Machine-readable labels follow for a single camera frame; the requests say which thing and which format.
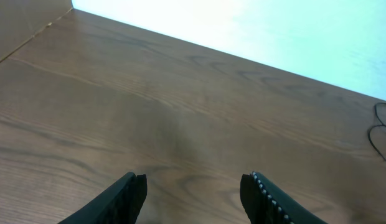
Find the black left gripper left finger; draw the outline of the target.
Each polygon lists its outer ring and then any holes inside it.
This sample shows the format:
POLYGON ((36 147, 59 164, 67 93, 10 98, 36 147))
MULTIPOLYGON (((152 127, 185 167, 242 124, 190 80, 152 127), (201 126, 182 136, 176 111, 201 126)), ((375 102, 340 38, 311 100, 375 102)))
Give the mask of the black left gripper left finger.
POLYGON ((59 224, 135 224, 147 192, 146 175, 129 172, 59 224))

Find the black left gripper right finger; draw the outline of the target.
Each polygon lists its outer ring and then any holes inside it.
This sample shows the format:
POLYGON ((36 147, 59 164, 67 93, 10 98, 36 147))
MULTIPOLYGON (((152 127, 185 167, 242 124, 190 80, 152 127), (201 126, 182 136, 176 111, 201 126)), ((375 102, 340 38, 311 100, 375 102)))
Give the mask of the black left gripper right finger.
POLYGON ((242 175, 240 201, 252 224, 326 224, 260 172, 242 175))

